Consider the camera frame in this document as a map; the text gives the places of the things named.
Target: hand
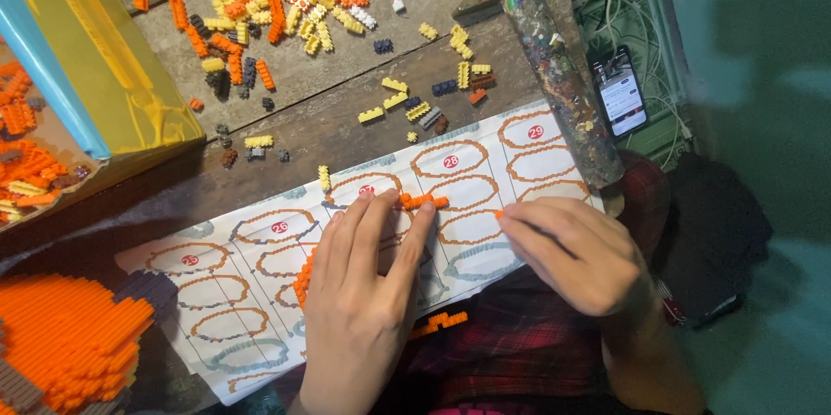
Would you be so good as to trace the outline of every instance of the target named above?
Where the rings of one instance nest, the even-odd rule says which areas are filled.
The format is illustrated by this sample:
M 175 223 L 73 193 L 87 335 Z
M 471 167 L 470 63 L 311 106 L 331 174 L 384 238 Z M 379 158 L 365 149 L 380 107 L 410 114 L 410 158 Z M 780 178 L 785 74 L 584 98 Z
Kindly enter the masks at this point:
M 654 292 L 643 257 L 617 220 L 562 197 L 520 202 L 504 212 L 499 224 L 514 252 L 577 311 L 608 316 L 630 303 L 650 303 Z
M 381 277 L 378 242 L 397 201 L 395 190 L 365 191 L 323 230 L 305 305 L 302 407 L 292 412 L 367 413 L 398 363 L 416 318 L 416 272 L 435 207 L 421 206 Z

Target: smartphone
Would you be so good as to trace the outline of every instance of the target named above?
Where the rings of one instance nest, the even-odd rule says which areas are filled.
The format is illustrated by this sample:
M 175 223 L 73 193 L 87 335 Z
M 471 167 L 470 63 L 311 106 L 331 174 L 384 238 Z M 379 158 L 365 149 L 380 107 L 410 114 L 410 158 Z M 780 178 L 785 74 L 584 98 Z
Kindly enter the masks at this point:
M 647 123 L 647 105 L 632 67 L 629 47 L 621 45 L 594 62 L 592 78 L 613 135 L 629 134 Z

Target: wooden table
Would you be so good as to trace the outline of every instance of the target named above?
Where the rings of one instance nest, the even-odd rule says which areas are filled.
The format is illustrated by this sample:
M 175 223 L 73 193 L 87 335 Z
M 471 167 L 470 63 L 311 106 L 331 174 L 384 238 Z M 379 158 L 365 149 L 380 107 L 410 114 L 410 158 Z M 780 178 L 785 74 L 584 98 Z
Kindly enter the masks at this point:
M 196 0 L 185 1 L 189 11 L 200 11 L 198 6 L 191 9 Z M 459 0 L 405 0 L 405 17 L 391 13 L 391 0 L 373 1 L 382 6 L 380 12 L 375 3 L 370 9 L 380 24 L 376 36 L 389 34 L 396 44 L 395 55 L 375 55 L 372 37 L 347 37 L 342 27 L 332 24 L 334 55 L 301 56 L 298 40 L 271 50 L 296 59 L 292 66 L 272 66 L 280 69 L 274 73 L 279 89 L 276 112 L 265 114 L 254 92 L 250 102 L 206 102 L 201 117 L 206 130 L 215 122 L 228 123 L 234 128 L 231 136 L 238 150 L 245 136 L 273 135 L 275 147 L 291 154 L 288 164 L 281 164 L 271 152 L 265 161 L 241 160 L 225 170 L 219 163 L 223 150 L 211 141 L 71 208 L 0 236 L 0 273 L 64 273 L 116 287 L 125 278 L 113 261 L 119 251 L 300 186 L 317 178 L 317 165 L 329 165 L 335 172 L 405 147 L 406 133 L 413 126 L 404 118 L 403 109 L 394 109 L 370 125 L 358 123 L 359 112 L 378 106 L 389 96 L 380 86 L 383 77 L 405 80 L 411 95 L 427 97 L 440 106 L 451 129 L 542 97 L 507 18 L 500 15 L 468 28 L 474 62 L 492 64 L 498 82 L 488 91 L 487 101 L 473 107 L 466 92 L 433 99 L 431 84 L 454 78 L 460 61 L 447 37 L 451 6 Z M 571 1 L 548 2 L 569 50 L 577 51 L 572 53 L 574 61 L 589 81 Z M 434 42 L 421 38 L 416 28 L 423 20 L 438 27 L 442 37 Z M 198 89 L 200 97 L 207 96 L 199 61 L 190 45 L 187 50 L 182 48 L 187 40 L 173 29 L 170 9 L 158 7 L 136 21 L 183 96 Z M 288 69 L 289 77 L 283 69 Z M 219 110 L 209 112 L 211 107 Z M 422 140 L 431 136 L 421 128 L 417 131 Z M 129 412 L 193 412 L 217 401 L 201 378 L 188 374 L 157 327 L 142 336 L 140 345 L 138 381 L 132 388 Z

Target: plaid shirt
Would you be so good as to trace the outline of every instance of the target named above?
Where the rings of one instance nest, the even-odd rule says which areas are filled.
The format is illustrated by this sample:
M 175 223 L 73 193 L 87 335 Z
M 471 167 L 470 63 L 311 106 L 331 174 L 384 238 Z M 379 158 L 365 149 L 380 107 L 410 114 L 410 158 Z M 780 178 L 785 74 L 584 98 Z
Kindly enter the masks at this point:
M 667 218 L 669 185 L 660 167 L 645 157 L 621 151 L 621 158 L 627 173 L 618 187 L 626 205 L 618 220 L 649 261 Z M 460 311 L 468 314 L 467 322 L 407 343 L 374 412 L 426 413 L 489 396 L 577 397 L 608 391 L 599 328 L 528 266 L 436 313 Z M 284 401 L 296 395 L 304 369 L 274 383 Z

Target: printed diagram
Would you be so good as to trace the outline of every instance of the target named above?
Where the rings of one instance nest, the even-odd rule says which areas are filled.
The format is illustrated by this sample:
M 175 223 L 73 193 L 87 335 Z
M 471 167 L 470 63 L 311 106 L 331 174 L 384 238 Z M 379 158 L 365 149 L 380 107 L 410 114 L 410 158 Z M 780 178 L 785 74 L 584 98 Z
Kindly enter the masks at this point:
M 116 257 L 127 272 L 164 273 L 179 286 L 179 312 L 164 331 L 223 403 L 305 361 L 303 311 L 292 283 L 335 212 L 361 192 L 393 188 L 450 201 L 436 215 L 421 258 L 419 315 L 520 266 L 496 220 L 508 203 L 570 196 L 602 209 L 544 102 L 332 174 L 331 181 L 327 194 L 312 181 L 212 219 L 211 229 L 183 230 Z M 389 271 L 414 217 L 390 212 L 379 273 Z

